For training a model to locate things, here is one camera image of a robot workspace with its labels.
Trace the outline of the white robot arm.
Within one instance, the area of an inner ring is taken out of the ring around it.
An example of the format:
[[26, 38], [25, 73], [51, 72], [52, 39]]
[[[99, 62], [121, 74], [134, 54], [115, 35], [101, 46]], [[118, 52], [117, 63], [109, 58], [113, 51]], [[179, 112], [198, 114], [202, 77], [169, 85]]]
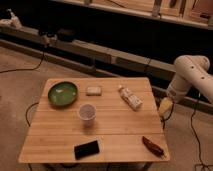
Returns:
[[213, 76], [208, 73], [210, 61], [202, 55], [182, 55], [174, 61], [175, 75], [166, 96], [161, 100], [158, 113], [162, 116], [174, 103], [181, 101], [195, 87], [213, 104]]

